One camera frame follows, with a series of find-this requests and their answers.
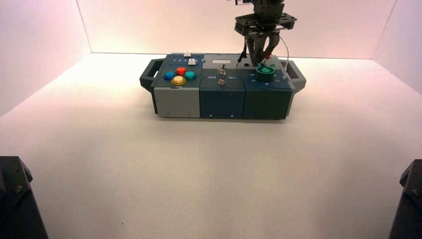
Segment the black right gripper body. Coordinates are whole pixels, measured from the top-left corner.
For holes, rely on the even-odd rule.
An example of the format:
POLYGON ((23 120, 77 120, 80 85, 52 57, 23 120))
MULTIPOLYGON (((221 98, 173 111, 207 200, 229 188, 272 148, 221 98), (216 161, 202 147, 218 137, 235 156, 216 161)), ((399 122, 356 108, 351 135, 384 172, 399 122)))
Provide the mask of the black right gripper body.
POLYGON ((264 19, 256 14, 247 14, 236 17, 235 21, 234 30, 242 36, 247 36, 252 33, 291 30, 297 19, 287 13, 281 13, 281 16, 270 19, 264 19))

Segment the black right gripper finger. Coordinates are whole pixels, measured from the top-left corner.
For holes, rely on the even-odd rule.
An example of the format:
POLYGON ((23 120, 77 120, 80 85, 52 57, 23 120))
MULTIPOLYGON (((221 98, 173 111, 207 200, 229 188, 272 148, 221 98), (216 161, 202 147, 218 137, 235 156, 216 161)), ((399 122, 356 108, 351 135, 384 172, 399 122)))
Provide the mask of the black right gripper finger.
POLYGON ((247 36, 247 47, 253 65, 258 65, 265 58, 263 50, 264 46, 264 34, 250 34, 247 36))
POLYGON ((272 54, 273 50, 278 46, 280 41, 279 32, 264 32, 263 33, 263 50, 261 53, 261 61, 272 54))

